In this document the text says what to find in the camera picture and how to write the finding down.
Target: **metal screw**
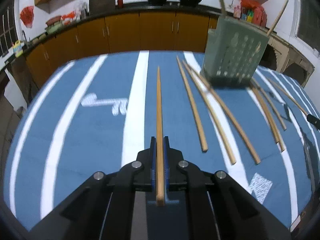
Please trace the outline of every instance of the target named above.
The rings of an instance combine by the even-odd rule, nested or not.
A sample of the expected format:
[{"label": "metal screw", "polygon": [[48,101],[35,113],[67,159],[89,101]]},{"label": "metal screw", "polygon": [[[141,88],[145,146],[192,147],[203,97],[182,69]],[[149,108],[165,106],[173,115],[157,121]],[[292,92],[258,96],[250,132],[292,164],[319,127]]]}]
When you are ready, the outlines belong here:
[{"label": "metal screw", "polygon": [[93,175],[93,177],[94,177],[95,179],[97,179],[97,180],[102,179],[103,176],[104,176],[104,174],[103,174],[103,172],[101,172],[101,171],[97,171],[97,172]]},{"label": "metal screw", "polygon": [[142,165],[142,163],[139,162],[139,161],[135,161],[135,162],[131,163],[131,166],[134,167],[134,168],[136,168],[136,169],[137,169],[137,168],[140,168],[141,165]]},{"label": "metal screw", "polygon": [[219,179],[224,179],[227,176],[224,171],[217,171],[216,175]]},{"label": "metal screw", "polygon": [[185,168],[185,167],[188,167],[189,163],[185,160],[183,161],[179,161],[179,166],[182,167],[182,168]]}]

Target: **white stripe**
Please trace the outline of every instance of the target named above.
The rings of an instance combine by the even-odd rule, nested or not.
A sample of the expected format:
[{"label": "white stripe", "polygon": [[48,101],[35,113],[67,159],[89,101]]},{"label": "white stripe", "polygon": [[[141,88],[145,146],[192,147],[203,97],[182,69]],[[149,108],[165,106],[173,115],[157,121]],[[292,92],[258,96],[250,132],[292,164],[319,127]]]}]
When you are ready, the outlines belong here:
[{"label": "white stripe", "polygon": [[308,100],[308,98],[306,97],[306,95],[304,94],[304,92],[302,92],[302,89],[301,89],[300,85],[298,85],[292,77],[289,77],[289,78],[290,78],[290,79],[292,80],[292,82],[296,85],[296,87],[300,89],[301,94],[304,96],[304,98],[307,100],[307,102],[309,103],[309,105],[312,107],[312,109],[313,109],[314,113],[316,114],[316,116],[319,118],[316,110],[313,108],[312,104],[310,103],[310,101]]},{"label": "white stripe", "polygon": [[[261,77],[263,82],[268,86],[268,88],[271,90],[271,92],[275,95],[276,99],[282,103],[285,104],[285,101],[282,99],[282,97],[279,95],[277,90],[273,87],[273,85],[265,78],[265,76],[256,69],[256,73]],[[300,131],[300,126],[298,125],[297,120],[295,119],[292,111],[290,108],[288,108],[289,111],[289,117],[292,120],[292,123],[297,131],[297,134],[300,137],[302,145],[304,145],[304,139],[302,136],[302,133]],[[290,156],[288,154],[288,151],[285,150],[281,153],[281,157],[284,162],[284,167],[287,172],[288,182],[289,182],[289,194],[290,194],[290,203],[291,203],[291,223],[295,221],[295,219],[298,217],[298,198],[297,198],[297,187],[294,177],[294,171],[293,166],[290,160]]]},{"label": "white stripe", "polygon": [[58,124],[53,132],[47,159],[45,161],[40,198],[40,218],[43,219],[53,209],[54,187],[57,176],[58,163],[64,145],[66,133],[69,129],[73,116],[78,109],[80,101],[90,86],[92,80],[102,66],[108,55],[99,56],[90,67],[75,93],[69,100]]},{"label": "white stripe", "polygon": [[[200,66],[198,64],[198,62],[196,61],[194,55],[192,52],[186,52],[184,51],[184,57],[187,61],[187,63],[197,72],[200,72]],[[233,154],[235,155],[236,158],[236,164],[231,165],[228,154],[226,152],[225,146],[223,144],[223,141],[221,139],[220,133],[218,132],[216,125],[214,123],[214,121],[211,119],[212,124],[214,126],[217,138],[218,138],[218,142],[221,148],[221,152],[222,152],[222,156],[223,156],[223,160],[225,163],[225,166],[227,168],[227,172],[228,174],[238,183],[240,184],[247,192],[250,192],[250,188],[249,188],[249,183],[247,180],[247,175],[245,172],[245,168],[244,165],[242,163],[241,160],[241,155],[239,153],[239,149],[236,143],[236,139],[233,136],[233,133],[231,131],[228,119],[225,115],[225,113],[223,112],[223,109],[221,108],[220,104],[216,101],[216,99],[211,95],[211,93],[209,93],[206,89],[206,87],[202,84],[202,82],[198,79],[198,77],[193,74],[196,81],[198,82],[198,84],[200,85],[201,89],[207,94],[207,99],[210,103],[210,105],[212,106],[212,108],[214,109],[214,111],[216,112],[219,121],[221,123],[221,126],[223,127],[223,130],[227,136],[227,139],[230,143],[231,149],[233,151]]]},{"label": "white stripe", "polygon": [[[279,84],[280,84],[280,85],[283,87],[283,89],[288,93],[288,95],[291,96],[292,98],[294,98],[294,97],[291,95],[291,93],[289,92],[289,90],[287,90],[287,88],[285,87],[285,85],[280,81],[280,79],[272,72],[272,70],[268,70],[268,72],[270,72],[270,73],[274,76],[274,78],[279,82]],[[300,97],[300,95],[298,94],[298,92],[297,92],[294,88],[293,88],[293,90],[294,90],[295,93]],[[319,158],[319,160],[320,160],[320,152],[319,152],[319,146],[318,146],[318,141],[317,141],[316,135],[315,135],[315,133],[314,133],[314,131],[313,131],[313,128],[311,127],[310,123],[308,122],[307,117],[305,116],[305,114],[304,114],[301,110],[300,110],[300,112],[301,112],[301,114],[302,114],[303,119],[305,120],[305,122],[307,123],[307,125],[308,125],[308,127],[309,127],[309,129],[310,129],[310,131],[311,131],[311,134],[312,134],[313,139],[314,139],[315,144],[316,144],[316,150],[317,150],[318,158]]]},{"label": "white stripe", "polygon": [[131,85],[127,114],[123,129],[121,166],[137,159],[144,150],[144,111],[149,51],[141,51]]},{"label": "white stripe", "polygon": [[12,214],[16,217],[16,205],[15,205],[15,186],[16,186],[16,179],[17,179],[17,171],[18,166],[20,162],[21,157],[21,151],[23,149],[24,143],[26,141],[28,132],[30,130],[30,127],[33,123],[34,118],[36,117],[36,114],[38,113],[42,103],[44,102],[47,95],[50,93],[52,88],[55,86],[55,84],[60,80],[60,78],[63,76],[65,72],[67,72],[73,65],[75,64],[74,61],[71,61],[68,63],[64,68],[61,69],[50,81],[49,83],[44,87],[43,91],[39,95],[39,97],[36,99],[35,104],[33,105],[32,109],[30,110],[30,113],[27,117],[26,122],[23,125],[22,131],[20,133],[18,143],[16,146],[16,149],[14,151],[12,165],[11,165],[11,172],[10,172],[10,181],[9,181],[9,202],[10,202],[10,210]]}]

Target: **table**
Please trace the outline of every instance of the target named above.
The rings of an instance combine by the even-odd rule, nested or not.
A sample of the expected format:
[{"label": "table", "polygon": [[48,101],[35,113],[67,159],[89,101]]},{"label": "table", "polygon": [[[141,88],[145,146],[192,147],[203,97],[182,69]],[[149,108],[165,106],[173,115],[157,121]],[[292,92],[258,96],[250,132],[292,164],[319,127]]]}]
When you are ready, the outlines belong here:
[{"label": "table", "polygon": [[156,135],[156,71],[161,69],[163,134],[170,147],[203,171],[227,171],[286,227],[304,209],[319,185],[320,132],[266,78],[283,86],[308,112],[319,116],[298,83],[267,68],[254,77],[270,94],[287,126],[273,118],[286,150],[274,143],[250,89],[216,89],[260,156],[255,165],[247,147],[217,102],[215,109],[236,157],[231,165],[208,110],[188,77],[209,150],[201,152],[176,55],[196,71],[203,53],[140,51],[72,61],[57,69],[21,120],[8,155],[4,200],[30,230],[96,171],[116,172],[134,161]]}]

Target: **chopstick in holder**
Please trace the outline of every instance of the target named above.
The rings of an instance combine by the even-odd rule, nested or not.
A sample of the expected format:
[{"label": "chopstick in holder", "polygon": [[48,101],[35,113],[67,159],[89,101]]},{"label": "chopstick in holder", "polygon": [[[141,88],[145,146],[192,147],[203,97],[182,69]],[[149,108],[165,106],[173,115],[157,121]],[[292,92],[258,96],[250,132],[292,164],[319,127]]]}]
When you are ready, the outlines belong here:
[{"label": "chopstick in holder", "polygon": [[177,62],[178,62],[178,67],[179,67],[179,70],[180,70],[180,73],[181,73],[181,76],[182,76],[182,79],[183,79],[184,86],[185,86],[187,94],[188,94],[188,98],[189,98],[189,102],[190,102],[190,105],[191,105],[193,117],[194,117],[195,122],[196,122],[196,127],[197,127],[197,130],[198,130],[199,140],[200,140],[200,144],[201,144],[201,149],[202,149],[202,152],[205,153],[205,152],[208,151],[208,145],[207,145],[207,141],[206,141],[206,138],[205,138],[205,135],[204,135],[204,130],[203,130],[203,127],[202,127],[202,123],[201,123],[201,120],[200,120],[198,109],[197,109],[195,100],[193,98],[193,95],[192,95],[192,92],[191,92],[191,88],[189,86],[189,82],[188,82],[187,76],[186,76],[186,74],[185,74],[185,72],[184,72],[184,70],[182,68],[182,65],[181,65],[181,62],[180,62],[178,56],[177,56]]},{"label": "chopstick in holder", "polygon": [[160,67],[157,72],[157,108],[156,108],[156,205],[164,206],[164,155],[163,155],[163,130],[162,130],[162,99]]},{"label": "chopstick in holder", "polygon": [[255,151],[254,147],[252,146],[251,142],[249,141],[247,135],[245,134],[244,130],[242,129],[242,127],[240,126],[240,124],[238,123],[238,121],[235,119],[235,117],[233,116],[233,114],[231,113],[231,111],[229,110],[229,108],[227,107],[227,105],[223,102],[223,100],[219,97],[219,95],[214,91],[214,89],[211,87],[211,85],[209,84],[209,82],[203,77],[201,76],[199,73],[197,73],[192,67],[190,67],[188,64],[186,65],[187,68],[189,68],[190,70],[193,71],[193,73],[196,74],[196,76],[202,81],[202,83],[205,85],[205,87],[207,88],[207,90],[212,94],[212,96],[218,101],[218,103],[220,104],[220,106],[222,107],[223,111],[226,113],[226,115],[229,117],[229,119],[232,121],[233,125],[236,127],[236,129],[238,130],[239,134],[241,135],[244,143],[246,144],[247,148],[249,149],[250,154],[252,155],[254,161],[256,164],[260,163],[260,158],[257,154],[257,152]]},{"label": "chopstick in holder", "polygon": [[262,96],[260,95],[258,89],[255,87],[255,85],[252,82],[250,82],[250,86],[251,86],[252,92],[255,94],[257,100],[259,101],[259,104],[261,105],[264,114],[267,117],[267,120],[269,122],[273,137],[275,139],[275,142],[279,143],[280,148],[281,148],[281,152],[283,152],[285,150],[285,147],[284,147],[284,143],[283,143],[283,139],[281,137],[281,134],[279,133],[278,127],[275,123],[275,120],[273,119],[273,117],[269,111],[269,108],[267,107],[265,101],[263,100]]},{"label": "chopstick in holder", "polygon": [[226,152],[227,152],[227,154],[228,154],[228,157],[229,157],[229,160],[230,160],[231,164],[232,164],[232,165],[235,164],[235,163],[236,163],[236,158],[235,158],[235,156],[234,156],[234,154],[233,154],[233,151],[232,151],[232,149],[231,149],[231,146],[230,146],[230,144],[229,144],[229,141],[228,141],[228,139],[227,139],[227,136],[226,136],[226,134],[225,134],[225,132],[224,132],[222,126],[221,126],[221,123],[220,123],[220,121],[219,121],[219,119],[218,119],[215,111],[212,109],[212,107],[211,107],[211,105],[210,105],[210,103],[209,103],[209,101],[208,101],[208,99],[207,99],[207,96],[204,94],[204,92],[203,92],[202,89],[200,88],[200,85],[198,84],[198,82],[196,81],[196,79],[194,78],[194,76],[192,75],[191,71],[190,71],[190,70],[188,69],[188,67],[186,66],[187,63],[186,63],[184,60],[182,61],[182,63],[184,64],[187,72],[189,73],[189,76],[191,77],[193,83],[195,84],[197,90],[199,91],[201,97],[203,98],[204,103],[206,104],[207,108],[209,109],[209,112],[210,112],[210,114],[211,114],[211,116],[212,116],[212,118],[213,118],[213,120],[214,120],[214,122],[215,122],[215,124],[216,124],[216,126],[217,126],[218,132],[220,133],[220,136],[221,136],[222,141],[223,141],[223,144],[224,144],[224,146],[225,146],[225,148],[226,148]]},{"label": "chopstick in holder", "polygon": [[294,102],[296,104],[297,107],[299,107],[299,109],[304,113],[305,116],[308,115],[308,113],[298,104],[298,102],[296,100],[294,100],[294,98],[292,98],[291,96],[289,96],[289,94],[282,88],[280,87],[276,82],[272,81],[271,79],[267,78],[273,85],[275,85],[281,92],[283,92],[288,98],[291,99],[292,102]]},{"label": "chopstick in holder", "polygon": [[273,112],[276,114],[277,118],[279,119],[279,122],[281,123],[281,126],[283,128],[283,130],[286,130],[287,127],[284,123],[284,121],[282,120],[281,115],[279,114],[278,110],[276,109],[275,105],[273,104],[273,102],[271,101],[271,99],[269,98],[269,96],[267,95],[267,93],[264,91],[264,89],[259,85],[259,83],[255,80],[254,77],[251,78],[251,80],[253,81],[254,85],[261,91],[261,93],[263,94],[263,96],[266,98],[266,100],[268,101],[268,103],[270,104]]}]

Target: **red bottle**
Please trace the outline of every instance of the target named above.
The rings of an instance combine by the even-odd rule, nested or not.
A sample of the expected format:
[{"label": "red bottle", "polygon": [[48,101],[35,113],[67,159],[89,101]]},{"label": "red bottle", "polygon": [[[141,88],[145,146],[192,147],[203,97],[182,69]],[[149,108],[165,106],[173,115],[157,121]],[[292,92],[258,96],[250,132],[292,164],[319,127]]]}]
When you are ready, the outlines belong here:
[{"label": "red bottle", "polygon": [[117,0],[118,2],[118,8],[121,9],[123,8],[123,0]]}]

